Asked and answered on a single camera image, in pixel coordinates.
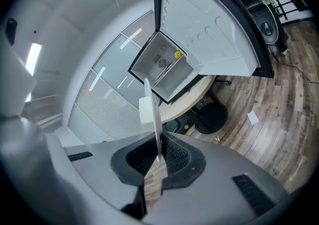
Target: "refrigerator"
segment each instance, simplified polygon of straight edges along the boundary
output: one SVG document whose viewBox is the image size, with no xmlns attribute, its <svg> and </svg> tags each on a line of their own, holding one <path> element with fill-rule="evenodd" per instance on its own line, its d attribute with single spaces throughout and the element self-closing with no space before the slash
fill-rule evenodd
<svg viewBox="0 0 319 225">
<path fill-rule="evenodd" d="M 128 71 L 169 104 L 204 75 L 274 76 L 267 45 L 240 0 L 154 0 L 156 30 Z"/>
</svg>

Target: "cable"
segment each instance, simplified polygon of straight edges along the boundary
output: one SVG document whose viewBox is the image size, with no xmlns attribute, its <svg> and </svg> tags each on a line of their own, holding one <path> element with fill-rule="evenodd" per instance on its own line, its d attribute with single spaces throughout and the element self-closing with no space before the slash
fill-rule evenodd
<svg viewBox="0 0 319 225">
<path fill-rule="evenodd" d="M 311 84 L 319 84 L 318 82 L 313 82 L 313 81 L 311 81 L 311 80 L 304 74 L 304 72 L 303 72 L 302 70 L 300 70 L 298 67 L 293 66 L 293 65 L 288 65 L 288 64 L 286 64 L 286 63 L 280 62 L 280 61 L 278 60 L 277 56 L 275 55 L 275 53 L 269 48 L 268 45 L 267 45 L 267 47 L 268 47 L 268 50 L 270 50 L 271 54 L 273 55 L 274 59 L 277 61 L 278 64 L 284 65 L 284 66 L 288 66 L 288 67 L 291 67 L 291 68 L 296 68 L 298 71 L 301 72 L 301 74 L 303 75 L 303 77 L 305 77 Z"/>
</svg>

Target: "paper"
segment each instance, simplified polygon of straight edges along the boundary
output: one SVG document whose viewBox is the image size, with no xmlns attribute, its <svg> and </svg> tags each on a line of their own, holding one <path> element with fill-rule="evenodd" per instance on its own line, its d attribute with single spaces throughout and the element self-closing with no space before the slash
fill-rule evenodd
<svg viewBox="0 0 319 225">
<path fill-rule="evenodd" d="M 257 116 L 256 116 L 254 111 L 251 111 L 247 115 L 248 115 L 248 118 L 249 118 L 249 120 L 250 120 L 252 125 L 254 125 L 254 124 L 259 122 L 259 120 L 258 120 L 258 118 L 257 118 Z"/>
<path fill-rule="evenodd" d="M 289 49 L 287 49 L 286 51 L 283 51 L 281 54 L 286 55 L 288 51 L 289 51 Z"/>
</svg>

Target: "yellow object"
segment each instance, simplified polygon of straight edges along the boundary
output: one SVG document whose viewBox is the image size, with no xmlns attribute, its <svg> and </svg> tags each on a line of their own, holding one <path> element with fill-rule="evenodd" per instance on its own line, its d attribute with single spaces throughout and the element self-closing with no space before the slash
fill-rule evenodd
<svg viewBox="0 0 319 225">
<path fill-rule="evenodd" d="M 179 59 L 183 54 L 180 51 L 175 52 L 175 58 Z"/>
</svg>

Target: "white table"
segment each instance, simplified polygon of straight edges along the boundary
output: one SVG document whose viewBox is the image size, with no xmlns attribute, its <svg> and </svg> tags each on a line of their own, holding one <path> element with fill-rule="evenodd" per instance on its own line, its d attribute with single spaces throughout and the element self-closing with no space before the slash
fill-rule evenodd
<svg viewBox="0 0 319 225">
<path fill-rule="evenodd" d="M 163 123 L 168 122 L 185 113 L 202 134 L 212 134 L 220 130 L 227 121 L 228 112 L 226 106 L 221 103 L 212 89 L 210 89 L 215 78 L 216 76 L 205 76 L 175 102 L 170 104 L 162 103 L 159 106 L 161 121 Z M 219 82 L 231 84 L 231 81 L 219 80 Z M 198 110 L 195 105 L 203 98 L 205 93 L 208 93 L 213 102 Z"/>
<path fill-rule="evenodd" d="M 190 110 L 205 93 L 209 90 L 215 80 L 215 76 L 204 76 L 188 92 L 177 99 L 175 102 L 159 106 L 161 121 L 168 122 Z"/>
</svg>

